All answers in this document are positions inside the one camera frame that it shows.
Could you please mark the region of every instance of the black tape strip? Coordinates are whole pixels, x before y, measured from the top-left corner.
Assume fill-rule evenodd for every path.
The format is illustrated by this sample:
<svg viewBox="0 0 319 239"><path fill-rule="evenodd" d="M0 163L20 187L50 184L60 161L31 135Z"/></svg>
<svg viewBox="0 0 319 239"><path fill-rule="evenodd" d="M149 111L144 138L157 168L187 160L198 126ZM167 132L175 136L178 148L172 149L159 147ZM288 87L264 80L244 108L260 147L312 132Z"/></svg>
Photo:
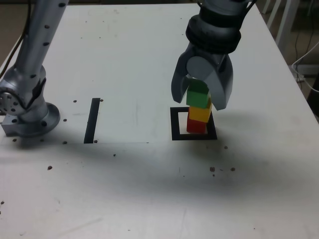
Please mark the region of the black tape strip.
<svg viewBox="0 0 319 239"><path fill-rule="evenodd" d="M99 114L99 106L100 106L100 98L93 98L91 103L91 108L90 108L88 124L86 125L84 143L93 143L96 121L98 120L98 114Z"/></svg>
<svg viewBox="0 0 319 239"><path fill-rule="evenodd" d="M171 107L170 108L170 124L172 140L216 140L217 133L215 129L213 115L210 114L207 123L207 134L180 134L179 131L179 112L188 112L188 107Z"/></svg>

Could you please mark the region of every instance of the white tabletop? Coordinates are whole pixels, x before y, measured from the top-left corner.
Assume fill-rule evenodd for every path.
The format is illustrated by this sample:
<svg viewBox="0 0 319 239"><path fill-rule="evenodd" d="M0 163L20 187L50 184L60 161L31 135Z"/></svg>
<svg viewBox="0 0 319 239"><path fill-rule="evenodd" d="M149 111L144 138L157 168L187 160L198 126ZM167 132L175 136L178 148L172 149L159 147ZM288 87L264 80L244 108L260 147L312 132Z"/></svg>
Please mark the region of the white tabletop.
<svg viewBox="0 0 319 239"><path fill-rule="evenodd" d="M185 103L170 82L198 12L67 7L44 62L60 124L17 142L0 131L1 239L319 238L318 124L256 7L218 140L171 140L169 108ZM83 144L92 98L98 143Z"/></svg>

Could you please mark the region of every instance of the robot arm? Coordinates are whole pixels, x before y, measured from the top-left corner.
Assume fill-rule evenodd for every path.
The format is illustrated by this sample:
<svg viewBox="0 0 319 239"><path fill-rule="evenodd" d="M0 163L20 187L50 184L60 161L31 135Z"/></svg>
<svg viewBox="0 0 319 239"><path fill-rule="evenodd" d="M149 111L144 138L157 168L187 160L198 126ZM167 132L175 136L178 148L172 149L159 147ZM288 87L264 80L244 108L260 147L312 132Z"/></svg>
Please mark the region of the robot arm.
<svg viewBox="0 0 319 239"><path fill-rule="evenodd" d="M7 113L7 136L32 137L54 129L60 120L56 106L46 103L42 66L68 0L38 0L17 60L0 82L0 109Z"/></svg>
<svg viewBox="0 0 319 239"><path fill-rule="evenodd" d="M179 57L172 79L174 101L181 102L190 78L196 78L208 86L216 109L226 108L233 81L228 54L236 49L242 22L256 1L204 0L199 4L199 15L189 20L186 30L189 45Z"/></svg>
<svg viewBox="0 0 319 239"><path fill-rule="evenodd" d="M189 46L180 56L171 92L181 102L189 78L204 81L211 100L220 110L232 89L232 65L228 54L240 40L239 29L251 0L204 0L199 15L187 26ZM38 0L17 60L0 81L0 109L7 113L2 127L7 136L32 137L54 129L60 120L56 106L46 103L42 66L68 0Z"/></svg>

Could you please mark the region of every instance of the yellow block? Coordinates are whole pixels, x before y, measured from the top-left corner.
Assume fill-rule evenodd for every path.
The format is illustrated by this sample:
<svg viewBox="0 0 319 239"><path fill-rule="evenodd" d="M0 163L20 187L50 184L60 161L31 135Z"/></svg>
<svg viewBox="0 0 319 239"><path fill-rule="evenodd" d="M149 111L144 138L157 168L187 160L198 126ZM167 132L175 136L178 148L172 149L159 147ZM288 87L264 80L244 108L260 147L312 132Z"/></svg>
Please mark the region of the yellow block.
<svg viewBox="0 0 319 239"><path fill-rule="evenodd" d="M203 108L197 108L197 107L189 107L189 118L191 120L201 121L204 123L207 123L209 120L209 116L211 113L212 103L209 98L207 107L205 109Z"/></svg>

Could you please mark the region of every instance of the block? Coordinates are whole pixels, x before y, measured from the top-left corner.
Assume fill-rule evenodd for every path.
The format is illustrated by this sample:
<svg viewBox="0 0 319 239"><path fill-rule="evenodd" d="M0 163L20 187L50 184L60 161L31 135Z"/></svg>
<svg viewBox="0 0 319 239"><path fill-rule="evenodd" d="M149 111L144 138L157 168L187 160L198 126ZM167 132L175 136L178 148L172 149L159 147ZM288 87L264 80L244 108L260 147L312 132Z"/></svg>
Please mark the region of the block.
<svg viewBox="0 0 319 239"><path fill-rule="evenodd" d="M200 80L192 80L187 89L186 104L192 107L206 108L209 90Z"/></svg>
<svg viewBox="0 0 319 239"><path fill-rule="evenodd" d="M212 103L210 98L206 104L206 108L189 107L189 118L191 120L201 121L207 123L211 113Z"/></svg>
<svg viewBox="0 0 319 239"><path fill-rule="evenodd" d="M189 133L205 133L205 130L206 123L190 119L188 112L186 131Z"/></svg>

